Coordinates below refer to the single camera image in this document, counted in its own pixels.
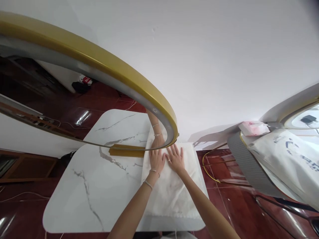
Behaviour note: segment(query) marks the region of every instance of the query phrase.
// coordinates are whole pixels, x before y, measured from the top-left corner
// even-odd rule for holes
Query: tissue box
[[[260,121],[244,121],[239,128],[245,136],[262,136],[270,132],[267,124]]]

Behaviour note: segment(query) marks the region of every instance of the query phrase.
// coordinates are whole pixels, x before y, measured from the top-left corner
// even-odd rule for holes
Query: white wall
[[[72,83],[79,81],[80,73],[66,69],[64,67],[54,65],[48,62],[36,60],[47,72],[57,79],[70,92],[75,93]]]
[[[127,62],[171,103],[180,140],[195,142],[319,82],[310,3],[3,0],[0,9],[62,27]]]
[[[84,145],[24,124],[1,113],[0,122],[1,149],[60,158]]]

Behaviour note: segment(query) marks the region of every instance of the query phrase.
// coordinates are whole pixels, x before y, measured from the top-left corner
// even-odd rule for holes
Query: round mirror
[[[287,129],[318,129],[319,102],[308,104],[286,116],[282,123]]]
[[[0,112],[60,136],[126,150],[178,136],[165,97],[140,73],[61,28],[0,12]]]

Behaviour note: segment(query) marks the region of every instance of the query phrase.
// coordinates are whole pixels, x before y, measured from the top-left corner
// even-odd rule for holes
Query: bracelet
[[[151,189],[152,189],[152,191],[153,191],[153,187],[152,187],[152,185],[151,184],[149,184],[147,181],[146,181],[146,179],[144,180],[144,183],[146,183]]]
[[[149,173],[150,173],[151,171],[152,171],[152,172],[156,172],[155,169],[150,169],[150,170],[149,170]]]

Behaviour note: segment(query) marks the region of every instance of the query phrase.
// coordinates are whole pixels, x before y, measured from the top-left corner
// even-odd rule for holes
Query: white towel
[[[258,159],[307,204],[319,210],[319,152],[285,129],[251,143]]]
[[[146,143],[147,148],[151,146],[153,140],[154,132],[153,129],[151,129]],[[199,173],[201,172],[198,170],[198,165],[196,163],[198,158],[194,153],[192,143],[176,143],[176,145],[179,150],[183,147],[185,169],[196,185],[203,191],[199,176]],[[162,153],[167,153],[167,149],[162,149]],[[141,183],[143,183],[148,176],[150,169],[149,152],[145,151]],[[145,209],[145,214],[154,216],[200,218],[184,183],[179,176],[171,170],[167,161],[160,174],[160,178],[153,188]]]

